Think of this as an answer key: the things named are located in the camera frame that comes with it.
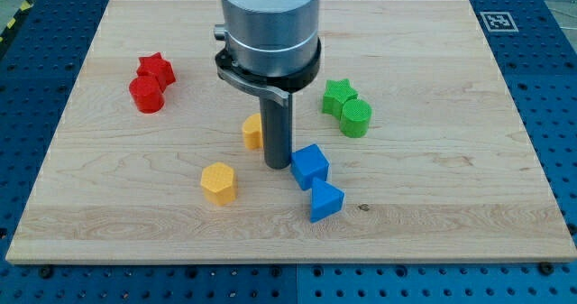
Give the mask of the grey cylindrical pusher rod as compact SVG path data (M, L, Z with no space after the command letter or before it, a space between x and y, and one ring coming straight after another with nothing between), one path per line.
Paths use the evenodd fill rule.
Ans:
M260 108L265 163L275 170L284 169L292 154L292 95L285 106L261 98Z

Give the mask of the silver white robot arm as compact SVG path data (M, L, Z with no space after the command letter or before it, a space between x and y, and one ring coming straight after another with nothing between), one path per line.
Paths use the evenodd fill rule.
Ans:
M214 36L217 75L260 100L265 163L284 169L292 153L292 96L320 68L320 0L221 0Z

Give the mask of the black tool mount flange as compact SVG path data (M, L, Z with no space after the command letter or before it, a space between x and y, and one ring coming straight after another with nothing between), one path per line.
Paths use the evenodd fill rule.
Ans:
M266 77L234 65L235 60L226 49L215 55L217 76L240 91L280 106L287 106L289 96L314 81L320 68L322 43L317 40L313 59L301 70L282 77Z

